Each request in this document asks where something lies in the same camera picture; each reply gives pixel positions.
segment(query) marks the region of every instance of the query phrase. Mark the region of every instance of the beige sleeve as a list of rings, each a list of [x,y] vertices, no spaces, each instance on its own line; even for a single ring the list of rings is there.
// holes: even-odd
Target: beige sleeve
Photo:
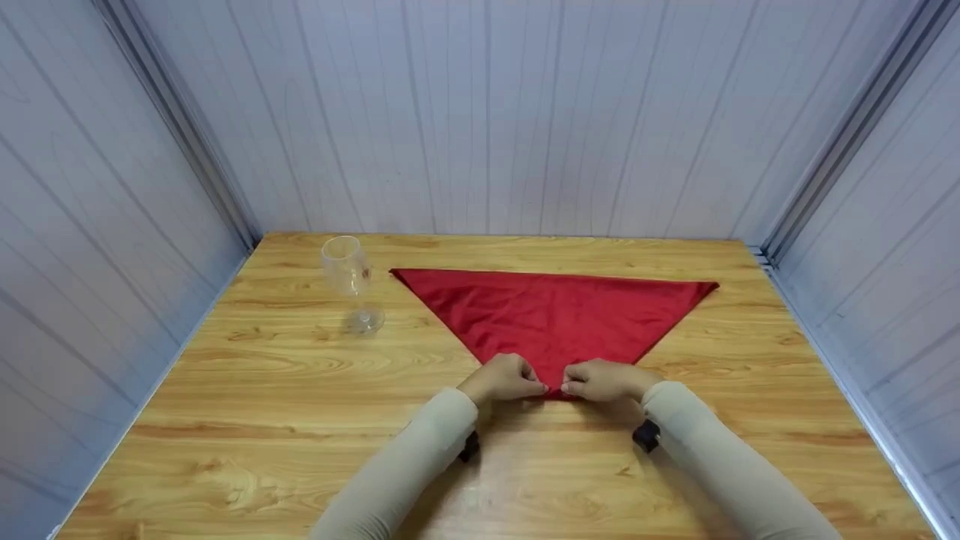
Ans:
[[[464,448],[477,407],[445,388],[327,506],[311,539],[387,540],[420,493]]]
[[[747,538],[840,538],[783,474],[740,440],[686,386],[664,381],[643,396],[660,445],[692,475]]]

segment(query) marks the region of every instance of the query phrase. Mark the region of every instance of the white paneled wall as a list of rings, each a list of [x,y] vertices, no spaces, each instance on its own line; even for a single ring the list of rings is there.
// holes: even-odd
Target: white paneled wall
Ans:
[[[813,337],[960,512],[960,16],[785,255]]]
[[[244,255],[93,4],[0,2],[0,537],[60,523]]]
[[[260,231],[764,239],[904,0],[143,0]]]

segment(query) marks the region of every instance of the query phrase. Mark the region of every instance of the red napkin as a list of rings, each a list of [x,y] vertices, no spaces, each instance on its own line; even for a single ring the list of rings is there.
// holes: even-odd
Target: red napkin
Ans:
[[[486,363],[517,353],[563,399],[564,368],[632,364],[719,285],[513,272],[390,271]]]

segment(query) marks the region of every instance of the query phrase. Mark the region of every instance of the finger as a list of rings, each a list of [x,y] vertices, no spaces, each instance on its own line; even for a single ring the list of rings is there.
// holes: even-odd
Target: finger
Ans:
[[[570,382],[565,382],[560,386],[560,389],[567,396],[579,396],[584,397],[584,391],[587,389],[587,386],[582,382],[576,380],[571,380]]]
[[[542,396],[548,390],[546,384],[535,380],[518,379],[511,384],[511,394],[514,398],[528,398]]]
[[[564,380],[589,380],[587,366],[584,364],[571,364],[564,368]]]
[[[534,371],[533,366],[528,364],[526,360],[524,360],[523,365],[520,366],[520,375],[524,379],[540,382],[540,377],[537,377],[537,372]]]

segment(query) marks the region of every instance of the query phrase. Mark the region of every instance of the wooden table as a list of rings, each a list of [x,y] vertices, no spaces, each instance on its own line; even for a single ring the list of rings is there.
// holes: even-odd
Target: wooden table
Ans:
[[[387,321],[357,337],[319,269],[327,238],[267,235],[60,538],[301,538],[418,406],[478,365],[394,266],[720,282],[643,366],[685,382],[845,537],[932,537],[739,242],[365,235]],[[441,476],[401,537],[733,536],[666,456],[635,452],[635,425],[583,403],[499,405],[481,459]]]

